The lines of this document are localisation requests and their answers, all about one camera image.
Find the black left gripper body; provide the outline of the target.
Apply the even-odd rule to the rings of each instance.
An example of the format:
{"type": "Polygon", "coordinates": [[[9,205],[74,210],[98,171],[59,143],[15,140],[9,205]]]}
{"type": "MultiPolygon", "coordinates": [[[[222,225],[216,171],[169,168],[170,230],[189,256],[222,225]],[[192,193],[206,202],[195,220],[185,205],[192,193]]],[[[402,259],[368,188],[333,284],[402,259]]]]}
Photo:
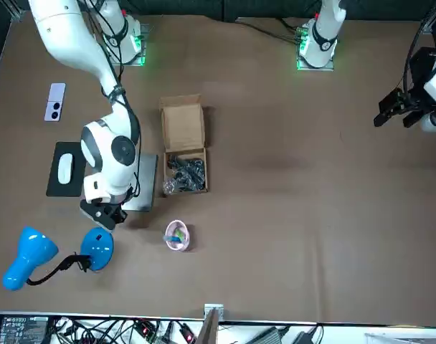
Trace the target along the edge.
{"type": "Polygon", "coordinates": [[[406,96],[405,105],[412,107],[427,107],[432,105],[434,101],[424,89],[428,77],[432,73],[432,68],[435,63],[436,48],[421,47],[411,57],[409,68],[412,78],[412,86],[406,96]]]}

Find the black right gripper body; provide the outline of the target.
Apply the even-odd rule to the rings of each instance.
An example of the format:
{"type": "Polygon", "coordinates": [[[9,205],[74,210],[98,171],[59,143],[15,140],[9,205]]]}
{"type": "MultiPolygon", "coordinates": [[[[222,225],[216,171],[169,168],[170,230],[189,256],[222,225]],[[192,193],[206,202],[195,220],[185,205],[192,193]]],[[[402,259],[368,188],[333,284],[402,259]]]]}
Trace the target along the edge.
{"type": "Polygon", "coordinates": [[[122,204],[106,204],[105,214],[112,225],[122,224],[127,218],[127,213],[122,209],[122,204]]]}

